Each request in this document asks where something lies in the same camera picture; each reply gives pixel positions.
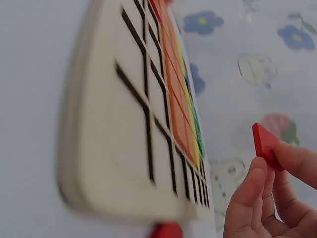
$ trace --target red object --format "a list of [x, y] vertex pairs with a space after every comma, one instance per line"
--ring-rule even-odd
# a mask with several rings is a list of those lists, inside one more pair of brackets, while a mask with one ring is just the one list
[[157, 16], [158, 19], [160, 19], [161, 7], [159, 4], [159, 0], [150, 0], [150, 3], [152, 5], [155, 15]]
[[274, 147], [278, 143], [278, 139], [259, 123], [252, 126], [252, 132], [256, 155], [264, 158], [271, 167], [283, 171], [284, 168], [274, 155]]
[[183, 238], [183, 230], [177, 223], [158, 225], [149, 238]]

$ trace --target wooden block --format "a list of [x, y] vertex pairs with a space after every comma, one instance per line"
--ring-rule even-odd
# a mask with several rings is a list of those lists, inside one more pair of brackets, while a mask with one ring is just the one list
[[252, 132], [256, 155], [264, 158], [271, 167], [283, 171], [284, 168], [274, 154], [274, 147], [278, 143], [278, 139], [259, 123], [252, 126]]
[[183, 238], [183, 230], [177, 223], [158, 225], [149, 238]]

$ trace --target red puzzle piece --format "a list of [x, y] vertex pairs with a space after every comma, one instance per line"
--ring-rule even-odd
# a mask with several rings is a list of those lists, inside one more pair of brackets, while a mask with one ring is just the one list
[[177, 223], [158, 225], [149, 238], [183, 238], [183, 230]]
[[283, 171], [284, 168], [278, 162], [273, 151], [278, 139], [259, 123], [252, 126], [252, 132], [256, 155], [264, 158], [271, 167]]

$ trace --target floral pattern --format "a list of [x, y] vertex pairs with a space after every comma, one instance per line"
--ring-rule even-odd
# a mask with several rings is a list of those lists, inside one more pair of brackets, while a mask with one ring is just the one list
[[315, 43], [311, 36], [295, 26], [288, 25], [279, 29], [277, 33], [284, 40], [287, 47], [293, 50], [305, 49], [312, 51], [315, 49]]
[[205, 89], [205, 82], [204, 80], [199, 76], [198, 67], [194, 64], [190, 64], [190, 71], [192, 73], [193, 82], [194, 82], [194, 88], [195, 93], [200, 94]]
[[222, 17], [216, 16], [213, 11], [203, 11], [186, 16], [184, 23], [184, 31], [187, 33], [211, 35], [216, 27], [221, 27], [224, 24], [224, 20]]

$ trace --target black line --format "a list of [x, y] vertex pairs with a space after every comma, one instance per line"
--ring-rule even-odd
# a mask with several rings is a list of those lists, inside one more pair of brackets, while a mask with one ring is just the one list
[[157, 16], [155, 16], [155, 13], [154, 13], [154, 11], [153, 11], [153, 9], [152, 9], [152, 6], [151, 6], [151, 4], [148, 2], [148, 9], [149, 9], [149, 11], [150, 11], [150, 14], [152, 15], [152, 18], [153, 18], [153, 20], [154, 20], [154, 23], [155, 23], [155, 26], [156, 26], [156, 28], [157, 28], [157, 31], [158, 31], [158, 41], [160, 42], [160, 40], [159, 40], [159, 22], [158, 22], [158, 19], [157, 19]]
[[172, 141], [170, 138], [168, 139], [168, 146], [169, 146], [170, 170], [172, 173], [173, 190], [174, 190], [174, 193], [177, 195], [175, 164], [174, 164], [174, 156], [173, 156], [173, 150], [172, 150], [173, 147], [172, 147]]
[[173, 150], [172, 150], [172, 140], [169, 137], [169, 135], [166, 133], [160, 122], [154, 118], [155, 124], [157, 128], [160, 130], [160, 132], [163, 134], [165, 139], [168, 143], [168, 150], [169, 150], [169, 160], [170, 160], [170, 171], [172, 175], [172, 185], [173, 185], [173, 191], [177, 195], [177, 186], [176, 186], [176, 175], [175, 175], [175, 163], [174, 163], [174, 156], [173, 156]]
[[161, 133], [166, 137], [166, 139], [170, 140], [169, 135], [167, 134], [164, 127], [161, 125], [161, 123], [156, 117], [154, 117], [154, 122], [155, 122], [155, 125], [158, 127], [158, 129], [161, 131]]
[[194, 170], [193, 168], [188, 164], [189, 166], [189, 169], [191, 171], [191, 174], [192, 174], [192, 181], [193, 181], [193, 190], [194, 190], [194, 199], [195, 199], [195, 202], [197, 202], [197, 194], [196, 194], [196, 184], [195, 184], [195, 176], [194, 176]]
[[122, 9], [122, 18], [123, 18], [125, 24], [127, 25], [127, 27], [129, 28], [134, 40], [137, 42], [140, 49], [142, 51], [145, 51], [145, 47], [140, 39], [140, 36], [139, 36], [138, 32], [136, 31], [136, 29], [134, 28], [131, 20], [129, 19], [129, 17], [124, 9]]
[[182, 156], [181, 156], [181, 159], [182, 159], [183, 173], [184, 173], [185, 193], [186, 193], [187, 200], [190, 201], [190, 197], [189, 197], [189, 187], [188, 187], [188, 177], [187, 177], [187, 169], [186, 169], [185, 157], [182, 155]]
[[160, 58], [160, 70], [161, 70], [161, 74], [162, 74], [162, 77], [164, 79], [164, 70], [163, 70], [163, 54], [162, 54], [162, 50], [161, 50], [161, 47], [160, 47], [160, 44], [159, 44], [159, 41], [158, 39], [156, 38], [150, 24], [149, 24], [149, 33], [152, 37], [152, 40], [155, 44], [155, 46], [157, 47], [157, 50], [158, 50], [158, 53], [159, 53], [159, 58]]
[[204, 177], [204, 179], [205, 179], [205, 181], [206, 181], [206, 174], [205, 174], [205, 166], [204, 166], [204, 162], [203, 162], [203, 159], [201, 158], [200, 159], [201, 160], [201, 164], [202, 164], [202, 169], [203, 169], [203, 177]]
[[151, 125], [150, 125], [150, 112], [149, 108], [146, 105], [146, 103], [143, 101], [142, 97], [138, 94], [137, 90], [133, 87], [121, 67], [118, 63], [116, 63], [116, 72], [119, 76], [119, 78], [123, 81], [123, 83], [127, 86], [127, 88], [130, 90], [132, 95], [136, 98], [136, 100], [140, 103], [142, 106], [145, 117], [146, 117], [146, 137], [147, 137], [147, 146], [148, 146], [148, 165], [149, 165], [149, 178], [151, 182], [155, 184], [154, 181], [154, 170], [153, 170], [153, 154], [152, 154], [152, 144], [151, 144]]
[[163, 91], [163, 95], [164, 95], [164, 109], [165, 109], [165, 119], [166, 119], [166, 124], [167, 124], [167, 128], [170, 129], [170, 123], [169, 123], [169, 112], [168, 112], [168, 104], [167, 104], [167, 90], [165, 88], [165, 85], [163, 83], [163, 79], [161, 78], [161, 76], [159, 75], [154, 63], [151, 60], [151, 70], [155, 76], [155, 78], [157, 79], [162, 91]]
[[143, 87], [144, 87], [144, 93], [148, 97], [149, 94], [149, 88], [148, 88], [148, 69], [147, 69], [147, 54], [144, 44], [142, 43], [139, 34], [137, 33], [136, 29], [134, 28], [131, 20], [129, 19], [129, 16], [127, 15], [126, 11], [122, 9], [122, 18], [127, 25], [128, 29], [130, 30], [130, 33], [132, 34], [134, 40], [138, 44], [142, 56], [143, 56]]
[[199, 191], [200, 204], [203, 205], [202, 189], [200, 187], [201, 181], [200, 181], [200, 178], [199, 178], [198, 174], [196, 174], [196, 178], [197, 178], [197, 182], [198, 182], [198, 191]]
[[202, 183], [202, 187], [203, 187], [203, 197], [204, 197], [204, 205], [205, 207], [207, 206], [207, 203], [206, 203], [206, 193], [205, 193], [205, 185], [204, 183], [201, 181]]
[[149, 167], [149, 179], [155, 184], [154, 180], [154, 168], [153, 168], [153, 153], [152, 153], [152, 140], [151, 140], [151, 124], [150, 124], [150, 113], [147, 111], [147, 144], [148, 144], [148, 167]]
[[206, 185], [205, 185], [205, 190], [206, 190], [207, 207], [209, 208], [208, 191], [207, 191], [207, 186]]

